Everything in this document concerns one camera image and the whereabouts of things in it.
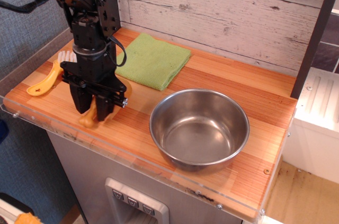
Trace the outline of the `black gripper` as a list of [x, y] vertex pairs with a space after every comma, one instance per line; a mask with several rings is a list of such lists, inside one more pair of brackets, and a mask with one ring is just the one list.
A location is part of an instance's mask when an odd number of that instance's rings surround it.
[[77, 62], [62, 62], [63, 81], [69, 84], [76, 110], [83, 114], [96, 96], [98, 121], [113, 112], [114, 105], [125, 107], [127, 87], [115, 75], [117, 68], [115, 46], [102, 50], [86, 50], [74, 46]]

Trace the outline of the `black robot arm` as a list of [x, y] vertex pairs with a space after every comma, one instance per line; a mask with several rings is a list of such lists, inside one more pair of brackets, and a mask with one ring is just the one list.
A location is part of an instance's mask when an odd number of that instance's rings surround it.
[[[18, 8], [31, 12], [47, 0], [35, 0]], [[79, 113], [96, 104], [96, 116], [103, 121], [115, 106], [124, 107], [126, 86], [116, 77], [115, 70], [124, 65], [117, 61], [116, 48], [121, 43], [114, 37], [120, 28], [117, 0], [56, 0], [64, 10], [73, 34], [76, 60], [63, 61], [63, 80]]]

